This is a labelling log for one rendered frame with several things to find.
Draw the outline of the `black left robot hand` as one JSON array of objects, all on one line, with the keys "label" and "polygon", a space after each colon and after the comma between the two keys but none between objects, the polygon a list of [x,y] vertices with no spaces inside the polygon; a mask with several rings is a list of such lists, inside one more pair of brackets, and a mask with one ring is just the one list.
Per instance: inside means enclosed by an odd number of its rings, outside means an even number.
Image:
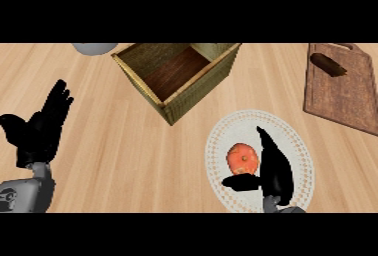
[{"label": "black left robot hand", "polygon": [[63,126],[75,98],[67,82],[60,79],[41,111],[26,121],[15,114],[0,116],[0,127],[8,142],[17,147],[17,167],[29,168],[36,162],[49,163],[58,152]]}]

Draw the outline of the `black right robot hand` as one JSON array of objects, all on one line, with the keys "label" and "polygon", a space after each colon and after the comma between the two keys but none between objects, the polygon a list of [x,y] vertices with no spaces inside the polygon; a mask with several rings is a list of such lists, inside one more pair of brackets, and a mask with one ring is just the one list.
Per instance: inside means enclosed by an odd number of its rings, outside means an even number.
[{"label": "black right robot hand", "polygon": [[234,191],[252,191],[262,189],[265,208],[275,211],[275,206],[287,206],[295,194],[295,179],[290,160],[283,153],[269,133],[258,128],[262,140],[262,165],[261,176],[255,174],[237,174],[224,179],[222,185]]}]

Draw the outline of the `orange squash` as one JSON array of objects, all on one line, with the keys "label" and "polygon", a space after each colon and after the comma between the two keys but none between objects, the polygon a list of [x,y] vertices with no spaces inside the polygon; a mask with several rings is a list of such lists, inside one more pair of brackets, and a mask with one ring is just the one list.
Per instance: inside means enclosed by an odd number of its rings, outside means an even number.
[{"label": "orange squash", "polygon": [[261,160],[256,150],[250,145],[237,143],[228,152],[227,161],[234,175],[256,174]]}]

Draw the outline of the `white round placemat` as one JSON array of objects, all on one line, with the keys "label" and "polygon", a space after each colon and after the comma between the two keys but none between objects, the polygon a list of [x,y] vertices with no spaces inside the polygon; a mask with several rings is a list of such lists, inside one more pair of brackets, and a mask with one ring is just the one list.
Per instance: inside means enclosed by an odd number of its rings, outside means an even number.
[{"label": "white round placemat", "polygon": [[315,187],[315,168],[306,144],[290,124],[262,110],[241,110],[230,114],[216,124],[207,139],[206,169],[215,194],[231,212],[264,211],[264,190],[235,192],[222,185],[233,175],[228,152],[237,143],[250,145],[262,156],[262,141],[258,128],[271,135],[278,148],[289,158],[295,179],[293,207],[308,209]]}]

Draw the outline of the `olive wicker basket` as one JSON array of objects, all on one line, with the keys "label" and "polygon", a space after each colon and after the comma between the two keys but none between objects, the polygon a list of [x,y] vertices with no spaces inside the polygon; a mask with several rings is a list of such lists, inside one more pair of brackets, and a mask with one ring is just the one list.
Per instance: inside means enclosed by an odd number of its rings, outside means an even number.
[{"label": "olive wicker basket", "polygon": [[135,43],[113,54],[171,125],[230,76],[241,43]]}]

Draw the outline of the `brown wooden cutting board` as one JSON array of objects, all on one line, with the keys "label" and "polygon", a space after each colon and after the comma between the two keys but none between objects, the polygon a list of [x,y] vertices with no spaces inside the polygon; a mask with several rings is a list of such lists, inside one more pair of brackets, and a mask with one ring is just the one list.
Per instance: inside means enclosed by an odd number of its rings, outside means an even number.
[{"label": "brown wooden cutting board", "polygon": [[[348,70],[337,77],[314,63],[324,55]],[[378,136],[378,89],[373,58],[355,43],[311,43],[303,110]]]}]

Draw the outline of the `grey round bowl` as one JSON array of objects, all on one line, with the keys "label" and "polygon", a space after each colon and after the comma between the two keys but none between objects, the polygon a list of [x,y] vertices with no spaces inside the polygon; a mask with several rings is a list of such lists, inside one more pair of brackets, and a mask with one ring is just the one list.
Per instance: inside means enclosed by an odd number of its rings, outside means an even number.
[{"label": "grey round bowl", "polygon": [[117,43],[75,43],[73,46],[83,55],[97,56],[108,53],[117,47]]}]

